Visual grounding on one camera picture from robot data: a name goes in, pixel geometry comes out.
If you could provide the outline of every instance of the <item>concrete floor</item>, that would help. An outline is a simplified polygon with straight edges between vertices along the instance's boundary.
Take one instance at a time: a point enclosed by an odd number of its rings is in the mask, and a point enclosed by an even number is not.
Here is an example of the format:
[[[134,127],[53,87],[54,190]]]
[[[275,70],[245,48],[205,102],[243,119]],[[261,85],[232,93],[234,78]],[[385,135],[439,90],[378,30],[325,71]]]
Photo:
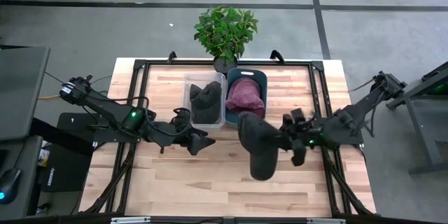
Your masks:
[[[157,3],[312,4],[312,0],[67,0]],[[332,5],[446,6],[448,0],[320,0]],[[92,74],[111,75],[117,57],[210,57],[193,41],[193,25],[204,9],[195,8],[61,8],[0,6],[2,44],[49,46],[47,71],[67,80]],[[277,49],[287,59],[322,59],[312,10],[255,10],[259,35],[248,45],[247,58],[266,58]],[[332,59],[343,61],[349,88],[378,71],[408,83],[447,61],[448,12],[323,11]],[[107,90],[109,80],[95,83]],[[60,84],[45,77],[41,95],[55,95]],[[358,101],[367,88],[351,93]],[[59,114],[82,112],[60,100],[40,101],[38,118],[56,124]],[[365,154],[379,214],[388,217],[447,222],[448,173],[409,176],[426,163],[406,110],[379,106],[376,137],[365,134]],[[64,194],[68,213],[76,194]]]

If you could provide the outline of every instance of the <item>blue plastic basket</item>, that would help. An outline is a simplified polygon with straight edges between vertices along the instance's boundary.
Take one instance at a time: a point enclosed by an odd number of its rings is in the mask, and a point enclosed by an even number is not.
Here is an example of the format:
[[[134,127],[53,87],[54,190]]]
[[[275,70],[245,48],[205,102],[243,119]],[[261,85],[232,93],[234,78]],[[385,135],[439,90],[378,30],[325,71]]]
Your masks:
[[[227,94],[225,99],[229,97],[230,87],[239,78],[251,78],[260,86],[261,99],[265,104],[265,112],[263,113],[263,119],[266,117],[266,107],[267,107],[267,76],[265,73],[259,70],[252,69],[240,69],[235,68],[229,71],[227,74]],[[225,108],[225,121],[226,123],[237,128],[238,126],[238,113],[232,113],[227,108]]]

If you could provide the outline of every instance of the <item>maroon cloth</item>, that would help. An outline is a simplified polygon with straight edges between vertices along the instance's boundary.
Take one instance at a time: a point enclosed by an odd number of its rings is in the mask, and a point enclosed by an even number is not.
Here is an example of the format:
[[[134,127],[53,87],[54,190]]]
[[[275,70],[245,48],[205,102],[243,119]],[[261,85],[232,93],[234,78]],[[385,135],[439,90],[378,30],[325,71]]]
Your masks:
[[[251,78],[239,78],[232,84],[225,106],[233,113],[249,111],[260,118],[265,114],[265,103],[260,98],[260,86]]]

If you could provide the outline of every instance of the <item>wooden table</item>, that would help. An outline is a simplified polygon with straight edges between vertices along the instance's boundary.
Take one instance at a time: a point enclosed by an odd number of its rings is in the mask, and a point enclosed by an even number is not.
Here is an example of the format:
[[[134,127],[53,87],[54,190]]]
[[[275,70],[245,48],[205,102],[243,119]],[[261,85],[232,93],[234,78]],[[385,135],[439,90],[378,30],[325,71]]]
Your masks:
[[[130,86],[134,58],[118,58],[113,71],[110,98],[125,98]],[[332,109],[350,104],[342,63],[324,60]],[[313,111],[308,71],[301,66],[251,67],[268,77],[267,115],[279,127],[281,117],[296,108],[306,116]],[[146,95],[157,120],[170,121],[173,109],[181,105],[183,75],[213,72],[212,66],[151,66]],[[321,96],[321,84],[316,78]],[[330,205],[319,148],[308,151],[300,167],[291,164],[291,152],[280,151],[275,175],[268,181],[255,181],[249,173],[249,154],[233,129],[224,128],[210,135],[216,143],[197,156],[185,148],[170,146],[160,154],[155,143],[137,146],[129,187],[127,215],[145,216],[269,216],[326,217]],[[88,208],[111,180],[116,143],[95,151],[85,183],[80,210]],[[341,147],[347,183],[362,203],[375,212],[368,173],[362,155],[352,146]],[[339,209],[342,200],[334,181]],[[115,196],[119,202],[120,188]]]

